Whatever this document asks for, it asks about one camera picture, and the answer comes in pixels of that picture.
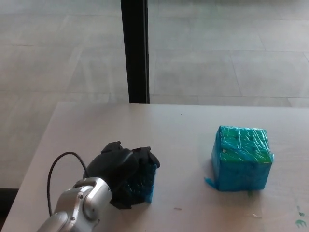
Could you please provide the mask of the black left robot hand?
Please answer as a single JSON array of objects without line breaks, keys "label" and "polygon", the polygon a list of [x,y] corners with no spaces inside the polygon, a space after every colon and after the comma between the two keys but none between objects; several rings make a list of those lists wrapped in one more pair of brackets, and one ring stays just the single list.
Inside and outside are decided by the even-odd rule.
[{"label": "black left robot hand", "polygon": [[107,144],[87,166],[83,177],[99,177],[112,191],[110,204],[117,209],[151,203],[156,170],[160,167],[150,147],[127,149],[121,142]]}]

